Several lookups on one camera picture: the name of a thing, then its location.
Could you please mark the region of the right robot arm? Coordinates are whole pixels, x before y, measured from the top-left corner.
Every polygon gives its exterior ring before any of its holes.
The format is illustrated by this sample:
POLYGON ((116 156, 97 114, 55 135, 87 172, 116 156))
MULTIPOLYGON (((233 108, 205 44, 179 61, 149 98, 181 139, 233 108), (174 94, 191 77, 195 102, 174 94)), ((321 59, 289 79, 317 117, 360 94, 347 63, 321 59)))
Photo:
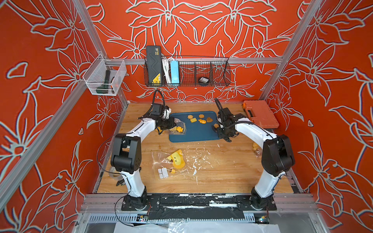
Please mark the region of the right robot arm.
POLYGON ((218 108, 216 118, 218 127, 214 129, 220 139, 231 142, 231 138, 243 134, 262 149, 262 175, 251 191, 250 205, 255 210, 262 210, 271 201, 279 180, 295 164, 290 139, 285 135, 271 133, 256 125, 243 114, 232 114, 215 99, 218 108))

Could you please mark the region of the clear bag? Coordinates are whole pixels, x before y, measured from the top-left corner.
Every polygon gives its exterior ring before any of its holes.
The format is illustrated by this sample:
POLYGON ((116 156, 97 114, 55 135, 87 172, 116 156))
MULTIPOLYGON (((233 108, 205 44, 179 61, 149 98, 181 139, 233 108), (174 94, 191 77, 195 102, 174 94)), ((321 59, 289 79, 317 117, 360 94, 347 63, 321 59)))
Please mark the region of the clear bag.
POLYGON ((176 125, 169 130, 169 135, 181 136, 186 134, 186 125, 184 122, 177 122, 176 125))

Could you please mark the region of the dark blue tray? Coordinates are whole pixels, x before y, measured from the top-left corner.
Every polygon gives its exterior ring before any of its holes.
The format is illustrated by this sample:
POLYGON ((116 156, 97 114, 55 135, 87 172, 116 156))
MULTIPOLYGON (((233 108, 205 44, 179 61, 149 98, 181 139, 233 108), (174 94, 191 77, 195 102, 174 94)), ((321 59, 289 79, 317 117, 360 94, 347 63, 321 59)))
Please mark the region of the dark blue tray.
POLYGON ((199 112, 184 112, 184 113, 172 113, 172 117, 177 118, 185 123, 186 134, 181 136, 169 135, 170 142, 181 143, 181 142, 197 142, 197 141, 209 141, 209 140, 219 140, 217 133, 215 132, 214 124, 216 124, 217 114, 214 111, 199 111, 199 112), (208 117, 212 118, 212 122, 207 122, 206 124, 201 124, 198 120, 199 115, 204 114, 204 120, 208 117), (188 115, 193 115, 196 118, 196 122, 191 122, 188 119, 188 115))

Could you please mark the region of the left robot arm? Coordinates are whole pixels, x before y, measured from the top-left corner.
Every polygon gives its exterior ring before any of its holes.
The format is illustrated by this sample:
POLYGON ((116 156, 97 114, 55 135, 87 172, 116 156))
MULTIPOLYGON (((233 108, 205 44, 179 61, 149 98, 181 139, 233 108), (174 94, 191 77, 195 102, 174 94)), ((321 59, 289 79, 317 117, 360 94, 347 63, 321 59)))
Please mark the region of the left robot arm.
POLYGON ((176 126, 171 109, 166 106, 164 95, 155 90, 149 110, 139 117, 140 123, 125 134, 114 137, 111 166, 123 177, 128 189, 129 203, 136 210, 143 210, 147 204, 147 189, 141 180, 141 143, 153 131, 162 134, 176 126))

